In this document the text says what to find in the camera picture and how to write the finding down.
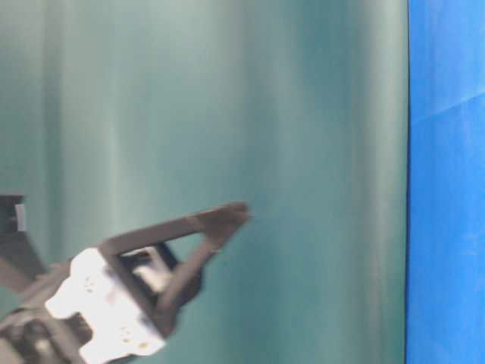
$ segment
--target blue fabric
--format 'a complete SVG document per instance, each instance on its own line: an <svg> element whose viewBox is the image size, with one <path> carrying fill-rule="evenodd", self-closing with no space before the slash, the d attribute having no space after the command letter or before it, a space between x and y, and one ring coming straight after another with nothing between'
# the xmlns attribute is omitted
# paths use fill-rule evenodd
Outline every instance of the blue fabric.
<svg viewBox="0 0 485 364"><path fill-rule="evenodd" d="M485 360L485 2L410 0L407 362Z"/></svg>

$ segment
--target green fabric backdrop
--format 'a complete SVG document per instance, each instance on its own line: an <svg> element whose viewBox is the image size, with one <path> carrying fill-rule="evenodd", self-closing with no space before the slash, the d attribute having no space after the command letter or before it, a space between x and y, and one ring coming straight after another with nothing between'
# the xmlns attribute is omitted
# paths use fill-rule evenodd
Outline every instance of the green fabric backdrop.
<svg viewBox="0 0 485 364"><path fill-rule="evenodd" d="M3 0L0 190L48 262L249 203L140 363L402 363L406 5Z"/></svg>

